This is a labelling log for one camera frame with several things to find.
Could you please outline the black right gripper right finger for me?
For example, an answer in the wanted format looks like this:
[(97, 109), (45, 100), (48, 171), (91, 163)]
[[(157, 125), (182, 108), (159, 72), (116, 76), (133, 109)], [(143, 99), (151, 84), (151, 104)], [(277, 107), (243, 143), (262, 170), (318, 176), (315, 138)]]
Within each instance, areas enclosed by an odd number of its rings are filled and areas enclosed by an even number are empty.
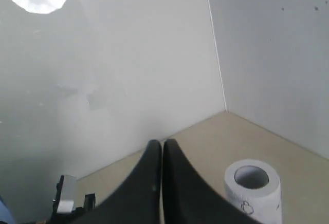
[(175, 139), (163, 144), (162, 205), (165, 223), (258, 223), (206, 183)]

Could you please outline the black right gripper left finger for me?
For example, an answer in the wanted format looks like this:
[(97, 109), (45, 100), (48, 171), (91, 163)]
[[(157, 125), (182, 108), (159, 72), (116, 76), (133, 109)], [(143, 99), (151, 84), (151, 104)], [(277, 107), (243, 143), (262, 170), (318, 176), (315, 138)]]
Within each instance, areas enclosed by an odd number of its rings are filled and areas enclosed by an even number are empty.
[(122, 184), (73, 223), (160, 223), (161, 173), (162, 147), (151, 140)]

